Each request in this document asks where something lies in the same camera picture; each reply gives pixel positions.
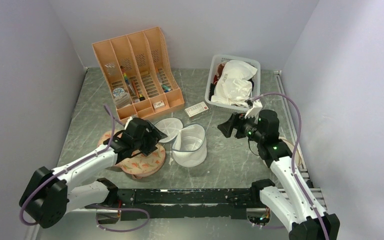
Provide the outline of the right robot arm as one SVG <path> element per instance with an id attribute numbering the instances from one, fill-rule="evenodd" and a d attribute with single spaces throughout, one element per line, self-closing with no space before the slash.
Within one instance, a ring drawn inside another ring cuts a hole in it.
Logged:
<path id="1" fill-rule="evenodd" d="M 329 214 L 304 181 L 288 145 L 280 139 L 280 121 L 275 111 L 264 109 L 256 117 L 232 113 L 217 126 L 226 137 L 236 130 L 237 139 L 255 142 L 258 155 L 280 181 L 286 196 L 269 179 L 253 182 L 250 202 L 255 207 L 266 205 L 288 231 L 291 240 L 335 240 L 340 220 Z"/>

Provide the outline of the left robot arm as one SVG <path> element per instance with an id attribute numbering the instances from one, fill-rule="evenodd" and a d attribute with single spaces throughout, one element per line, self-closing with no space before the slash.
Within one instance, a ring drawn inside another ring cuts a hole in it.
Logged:
<path id="1" fill-rule="evenodd" d="M 134 117 L 125 128 L 111 131 L 110 137 L 95 150 L 66 165 L 38 168 L 29 180 L 19 205 L 20 221 L 29 226 L 24 214 L 34 219 L 32 225 L 46 229 L 76 209 L 86 206 L 112 208 L 119 201 L 118 187 L 106 178 L 82 183 L 95 173 L 137 155 L 150 155 L 167 135 L 150 121 Z"/>

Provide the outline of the white mesh laundry bag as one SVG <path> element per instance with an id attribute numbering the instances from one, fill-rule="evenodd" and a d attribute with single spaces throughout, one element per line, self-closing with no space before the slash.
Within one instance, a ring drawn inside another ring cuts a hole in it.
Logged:
<path id="1" fill-rule="evenodd" d="M 206 131 L 202 125 L 194 123 L 183 125 L 175 117 L 165 118 L 155 124 L 166 135 L 159 142 L 171 143 L 169 164 L 176 162 L 186 168 L 200 165 L 207 157 Z"/>

